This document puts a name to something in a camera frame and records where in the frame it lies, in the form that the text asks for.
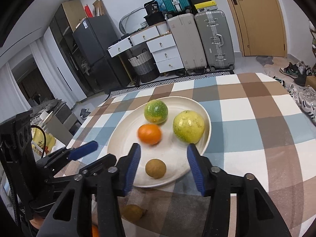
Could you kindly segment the person's left hand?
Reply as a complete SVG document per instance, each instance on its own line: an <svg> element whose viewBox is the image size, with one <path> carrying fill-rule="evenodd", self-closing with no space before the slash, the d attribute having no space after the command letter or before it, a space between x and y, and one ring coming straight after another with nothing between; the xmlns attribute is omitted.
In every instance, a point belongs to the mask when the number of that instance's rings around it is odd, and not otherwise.
<svg viewBox="0 0 316 237"><path fill-rule="evenodd" d="M45 218L43 218L42 216L39 216L37 214L33 215L33 219L31 219L29 222L31 223L31 225L33 227L35 227L36 229L40 229L43 222L44 222Z"/></svg>

